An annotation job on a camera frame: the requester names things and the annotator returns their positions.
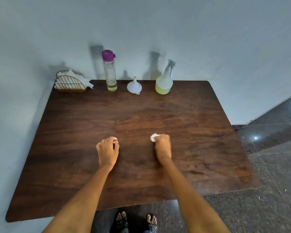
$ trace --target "white wall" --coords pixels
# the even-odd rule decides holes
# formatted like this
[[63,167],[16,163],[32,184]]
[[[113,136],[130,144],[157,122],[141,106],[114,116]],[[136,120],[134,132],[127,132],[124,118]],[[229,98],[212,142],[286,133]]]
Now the white wall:
[[174,59],[174,79],[209,80],[232,124],[291,96],[291,0],[0,0],[0,232],[50,221],[4,216],[54,73],[100,78],[101,47],[120,79],[150,79],[151,51],[160,71]]

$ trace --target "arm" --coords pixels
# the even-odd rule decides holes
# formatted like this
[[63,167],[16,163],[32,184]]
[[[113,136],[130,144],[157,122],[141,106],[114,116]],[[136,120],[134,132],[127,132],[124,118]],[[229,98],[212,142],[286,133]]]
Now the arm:
[[42,233],[90,232],[102,188],[118,157],[117,138],[102,140],[96,145],[96,149],[99,156],[97,172],[59,211]]
[[214,209],[191,186],[171,159],[169,135],[155,137],[155,150],[171,182],[179,207],[189,232],[227,233],[228,228]]

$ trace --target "wood grain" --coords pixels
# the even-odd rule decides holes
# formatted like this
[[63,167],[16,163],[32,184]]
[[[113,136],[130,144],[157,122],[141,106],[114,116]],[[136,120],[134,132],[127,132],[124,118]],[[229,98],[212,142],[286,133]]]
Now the wood grain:
[[95,146],[115,136],[118,160],[98,209],[174,199],[155,157],[153,133],[171,136],[176,166],[202,194],[259,186],[212,87],[207,81],[174,81],[170,93],[141,81],[140,95],[104,80],[80,94],[50,94],[8,209],[8,222],[54,216],[98,168]]

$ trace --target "hand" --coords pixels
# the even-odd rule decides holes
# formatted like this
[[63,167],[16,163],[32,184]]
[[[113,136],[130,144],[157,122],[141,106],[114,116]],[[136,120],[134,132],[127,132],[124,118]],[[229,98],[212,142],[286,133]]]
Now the hand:
[[119,148],[120,145],[118,144],[117,138],[113,136],[99,142],[96,145],[99,156],[99,167],[107,167],[111,171],[116,163]]
[[155,138],[155,150],[159,162],[163,164],[166,160],[171,160],[170,136],[161,134]]

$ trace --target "white tissue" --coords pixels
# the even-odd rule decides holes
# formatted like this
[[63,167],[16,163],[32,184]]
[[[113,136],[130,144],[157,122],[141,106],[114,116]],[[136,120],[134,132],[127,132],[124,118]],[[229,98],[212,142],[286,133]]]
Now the white tissue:
[[155,138],[156,136],[160,136],[160,134],[154,133],[152,136],[150,136],[150,140],[155,142]]
[[93,84],[91,84],[89,81],[90,79],[86,79],[82,77],[81,75],[75,74],[71,69],[68,72],[59,72],[57,74],[57,77],[62,76],[60,78],[56,79],[54,88],[56,89],[86,89],[82,84],[77,84],[78,82],[70,77],[74,77],[78,79],[85,87],[93,88]]

